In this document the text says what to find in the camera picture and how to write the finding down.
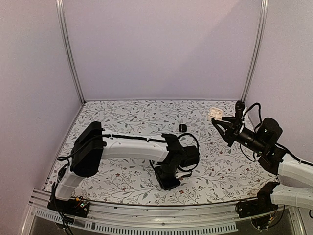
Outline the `white charging case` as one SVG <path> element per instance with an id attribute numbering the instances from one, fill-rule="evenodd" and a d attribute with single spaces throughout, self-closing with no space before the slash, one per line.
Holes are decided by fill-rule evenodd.
<path id="1" fill-rule="evenodd" d="M 216 120 L 222 120 L 223 117 L 223 110 L 217 107 L 211 107 L 209 109 L 209 112 L 207 114 L 208 120 L 211 121 L 211 119 Z"/>

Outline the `black earbud charging case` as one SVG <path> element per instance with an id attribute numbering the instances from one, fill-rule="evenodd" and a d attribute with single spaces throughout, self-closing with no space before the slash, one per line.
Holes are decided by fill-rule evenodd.
<path id="1" fill-rule="evenodd" d="M 187 131 L 186 124 L 180 124 L 179 125 L 179 131 L 182 132 L 182 133 L 186 132 Z"/>

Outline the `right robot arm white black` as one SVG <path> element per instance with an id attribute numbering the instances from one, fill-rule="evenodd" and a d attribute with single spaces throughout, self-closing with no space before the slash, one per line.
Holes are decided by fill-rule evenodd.
<path id="1" fill-rule="evenodd" d="M 265 118 L 256 132 L 244 127 L 242 119 L 223 117 L 211 119 L 222 139 L 232 146 L 242 144 L 258 154 L 258 163 L 267 172 L 300 181 L 309 188 L 295 188 L 278 182 L 266 183 L 257 193 L 253 202 L 256 213 L 264 213 L 277 205 L 288 205 L 311 210 L 313 208 L 313 164 L 292 154 L 278 144 L 283 130 L 274 119 Z"/>

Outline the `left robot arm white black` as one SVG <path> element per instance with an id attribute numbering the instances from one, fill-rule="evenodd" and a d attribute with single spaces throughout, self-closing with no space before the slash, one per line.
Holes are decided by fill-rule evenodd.
<path id="1" fill-rule="evenodd" d="M 72 193 L 83 179 L 97 174 L 101 159 L 156 162 L 154 172 L 161 189 L 178 187 L 178 173 L 182 172 L 182 177 L 191 176 L 192 167 L 200 161 L 199 145 L 183 146 L 179 141 L 181 137 L 174 134 L 156 137 L 119 134 L 103 129 L 98 121 L 92 122 L 77 138 L 70 154 L 59 158 L 60 161 L 68 160 L 70 165 L 58 177 L 54 205 L 61 212 L 69 212 L 73 207 Z"/>

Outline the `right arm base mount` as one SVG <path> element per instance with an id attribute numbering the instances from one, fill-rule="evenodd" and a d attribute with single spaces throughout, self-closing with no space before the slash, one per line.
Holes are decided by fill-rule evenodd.
<path id="1" fill-rule="evenodd" d="M 236 204 L 235 211 L 239 218 L 251 217 L 267 212 L 273 212 L 279 207 L 271 201 L 270 195 L 279 182 L 268 182 L 258 192 L 253 200 L 241 200 Z"/>

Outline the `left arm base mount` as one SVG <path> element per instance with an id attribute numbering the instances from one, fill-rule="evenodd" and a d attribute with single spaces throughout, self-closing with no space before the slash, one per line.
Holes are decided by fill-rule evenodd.
<path id="1" fill-rule="evenodd" d="M 89 213 L 90 200 L 82 197 L 70 198 L 67 201 L 50 198 L 47 208 L 52 211 L 60 212 L 65 215 L 72 215 L 87 218 Z"/>

